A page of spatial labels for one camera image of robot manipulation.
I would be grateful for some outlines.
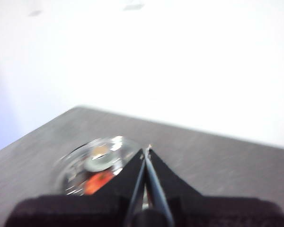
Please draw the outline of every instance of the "white background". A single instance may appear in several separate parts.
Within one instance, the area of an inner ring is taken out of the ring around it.
[[[0,149],[76,105],[284,148],[284,0],[124,3],[0,0]]]

